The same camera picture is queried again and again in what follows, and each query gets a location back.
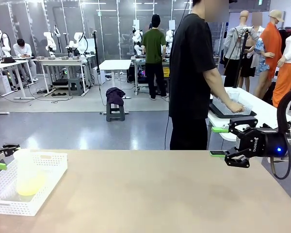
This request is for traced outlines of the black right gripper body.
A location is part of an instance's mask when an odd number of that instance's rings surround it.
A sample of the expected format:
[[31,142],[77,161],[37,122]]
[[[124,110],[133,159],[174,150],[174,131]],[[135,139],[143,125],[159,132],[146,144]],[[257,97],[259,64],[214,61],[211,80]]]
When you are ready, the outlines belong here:
[[247,128],[237,133],[237,149],[247,158],[284,157],[288,152],[285,136],[271,128]]

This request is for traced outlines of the person's right hand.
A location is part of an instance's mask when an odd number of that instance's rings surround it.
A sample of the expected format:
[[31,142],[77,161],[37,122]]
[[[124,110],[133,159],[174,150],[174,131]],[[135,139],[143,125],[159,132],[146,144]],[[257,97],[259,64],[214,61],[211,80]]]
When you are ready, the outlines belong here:
[[226,103],[227,108],[233,113],[239,113],[244,111],[244,106],[241,103],[229,101]]

